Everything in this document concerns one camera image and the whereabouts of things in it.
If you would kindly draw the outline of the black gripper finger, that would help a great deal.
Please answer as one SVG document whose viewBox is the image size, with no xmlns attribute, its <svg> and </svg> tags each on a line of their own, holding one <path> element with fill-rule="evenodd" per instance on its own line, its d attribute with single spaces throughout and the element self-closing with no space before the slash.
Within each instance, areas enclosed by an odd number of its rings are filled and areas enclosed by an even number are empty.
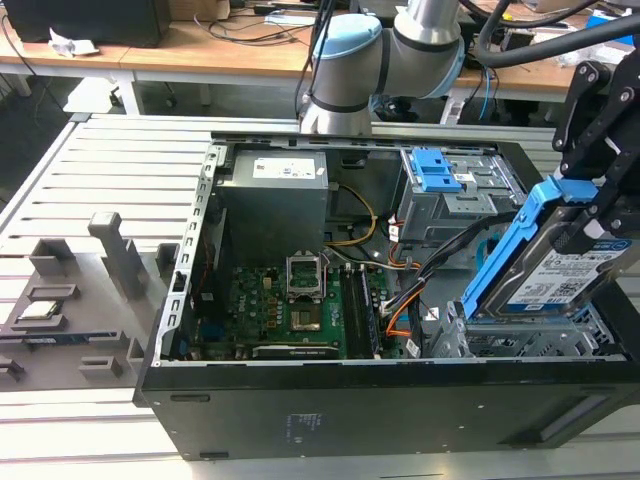
<svg viewBox="0 0 640 480">
<path fill-rule="evenodd" d="M 602 176 L 625 150 L 610 139 L 617 115 L 610 99 L 616 68 L 596 61 L 576 67 L 552 140 L 553 149 L 562 154 L 564 176 Z"/>
<path fill-rule="evenodd" d="M 567 228 L 567 234 L 570 254 L 587 252 L 606 235 L 639 239 L 639 146 L 620 151 L 597 195 Z"/>
</svg>

